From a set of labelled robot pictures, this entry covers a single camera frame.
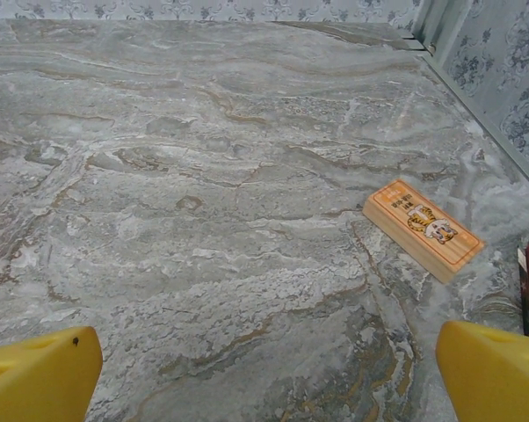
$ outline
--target marble floor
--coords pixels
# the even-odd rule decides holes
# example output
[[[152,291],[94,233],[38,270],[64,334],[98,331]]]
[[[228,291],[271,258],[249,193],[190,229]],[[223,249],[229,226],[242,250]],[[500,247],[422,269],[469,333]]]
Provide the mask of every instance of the marble floor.
[[[94,326],[88,421],[454,421],[440,325],[520,330],[529,183],[333,28],[0,21],[0,345]],[[451,284],[362,215],[395,178],[487,243]]]

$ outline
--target blue floral pattern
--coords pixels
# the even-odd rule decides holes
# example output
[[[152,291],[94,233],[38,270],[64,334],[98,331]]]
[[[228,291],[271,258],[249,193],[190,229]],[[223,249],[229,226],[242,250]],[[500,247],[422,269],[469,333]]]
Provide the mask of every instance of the blue floral pattern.
[[[445,68],[529,161],[529,0],[472,0]]]
[[[0,0],[0,18],[389,22],[411,29],[421,0]]]

